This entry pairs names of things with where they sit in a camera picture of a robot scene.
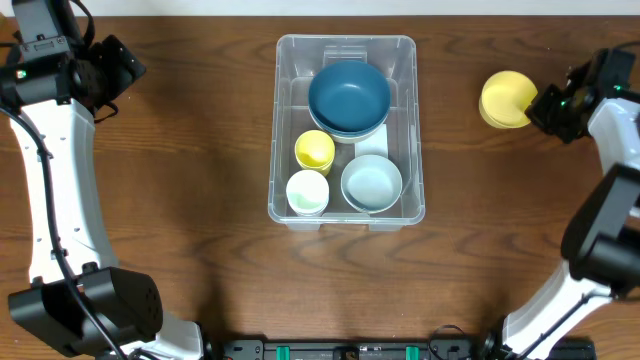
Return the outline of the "yellow bowl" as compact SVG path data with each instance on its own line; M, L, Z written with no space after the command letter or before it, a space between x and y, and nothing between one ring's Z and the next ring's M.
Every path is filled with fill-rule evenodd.
M517 129L531 123L525 110L538 95L534 83L516 71L500 71L483 85L479 98L481 117L498 129Z

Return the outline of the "light grey bowl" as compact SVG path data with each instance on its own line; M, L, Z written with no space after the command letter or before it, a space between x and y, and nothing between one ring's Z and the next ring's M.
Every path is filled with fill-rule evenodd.
M344 168L340 188L344 199L357 211L380 213L400 198L402 176L397 166L380 155L362 155Z

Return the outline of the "dark blue bowl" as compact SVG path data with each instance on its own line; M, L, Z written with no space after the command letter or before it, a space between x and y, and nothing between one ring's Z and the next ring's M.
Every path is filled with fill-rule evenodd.
M370 137L386 122L390 110L330 110L329 115L325 115L317 109L309 108L309 114L319 129L336 138L350 141Z
M309 108L329 111L391 108L391 88L374 66L361 61L340 61L322 69L310 83Z

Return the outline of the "dark blue bowl front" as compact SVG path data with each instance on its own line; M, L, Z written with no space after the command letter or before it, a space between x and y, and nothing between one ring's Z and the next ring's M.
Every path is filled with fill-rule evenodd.
M350 141L370 137L386 122L390 110L330 110L329 115L325 115L317 109L309 108L309 114L319 129L336 138Z

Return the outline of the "beige bowl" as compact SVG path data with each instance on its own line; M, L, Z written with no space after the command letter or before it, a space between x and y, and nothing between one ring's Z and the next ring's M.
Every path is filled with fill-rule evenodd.
M341 135L341 134L337 134L335 132L331 132L328 128L324 127L315 118L313 118L312 121L318 127L319 130L324 131L335 142L338 142L338 143L341 143L341 144L355 144L355 143L359 143L359 142L365 141L365 140L373 137L374 135L376 135L382 129L386 128L386 124L382 123L379 126L377 126L376 128L374 128L372 131L369 131L369 132L366 132L364 134L357 135L357 136L349 136L349 135Z

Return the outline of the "yellow cup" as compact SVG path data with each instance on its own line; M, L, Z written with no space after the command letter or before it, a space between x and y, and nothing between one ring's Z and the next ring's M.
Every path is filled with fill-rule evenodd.
M333 164L332 160L317 160L312 157L297 158L296 161L303 170L313 170L322 174L324 177L329 174Z
M294 145L296 161L303 168L318 169L330 164L335 157L333 139L320 130L302 133Z

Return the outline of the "cream cup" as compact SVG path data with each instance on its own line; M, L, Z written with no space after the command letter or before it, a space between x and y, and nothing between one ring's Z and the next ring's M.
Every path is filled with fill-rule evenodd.
M314 170L300 170L290 177L286 185L289 206L299 216L318 216L329 203L329 184Z

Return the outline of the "white bowl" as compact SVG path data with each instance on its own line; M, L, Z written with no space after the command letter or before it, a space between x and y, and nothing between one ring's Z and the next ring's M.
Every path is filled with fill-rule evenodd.
M341 181L345 200L364 213L380 213L390 209L399 199L401 179L384 174L358 173Z

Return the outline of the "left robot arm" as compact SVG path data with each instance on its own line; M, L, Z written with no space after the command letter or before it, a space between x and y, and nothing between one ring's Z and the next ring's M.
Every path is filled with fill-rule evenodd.
M66 357L209 359L197 323L167 313L146 274L122 269L101 215L98 111L145 73L116 37L80 29L78 1L14 0L19 30L1 70L1 110L19 142L33 229L27 289L12 319Z

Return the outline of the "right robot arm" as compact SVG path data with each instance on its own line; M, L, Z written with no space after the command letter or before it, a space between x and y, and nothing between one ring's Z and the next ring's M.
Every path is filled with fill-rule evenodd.
M629 48L598 50L564 88L548 86L524 111L566 144L591 137L604 176L569 222L553 275L487 335L481 359L592 359L594 351L564 336L639 286L639 232L625 224L639 214L639 95L629 83Z

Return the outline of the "white label in container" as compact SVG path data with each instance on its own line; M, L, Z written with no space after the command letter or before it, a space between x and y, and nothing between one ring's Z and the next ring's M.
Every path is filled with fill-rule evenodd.
M368 138L355 144L355 156L377 155L388 157L387 125L382 124Z

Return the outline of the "clear plastic storage container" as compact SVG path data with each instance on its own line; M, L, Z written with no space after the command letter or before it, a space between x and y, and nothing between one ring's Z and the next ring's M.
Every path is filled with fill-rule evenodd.
M390 114L385 122L388 159L399 169L400 198L388 210L365 214L344 199L340 179L355 156L355 144L338 144L328 174L330 198L318 216L299 216L289 206L286 184L300 171L294 144L315 128L309 114L308 90L312 78L339 61L361 61L377 68L391 88ZM268 213L294 231L317 231L328 224L366 225L372 231L396 231L415 225L425 216L424 180L420 141L417 48L406 35L302 35L280 38L276 48L273 131Z

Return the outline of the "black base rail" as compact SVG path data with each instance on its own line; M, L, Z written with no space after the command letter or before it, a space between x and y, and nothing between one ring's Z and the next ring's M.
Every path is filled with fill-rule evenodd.
M434 338L427 342L263 342L238 340L223 345L224 360L454 360L475 359L469 338Z

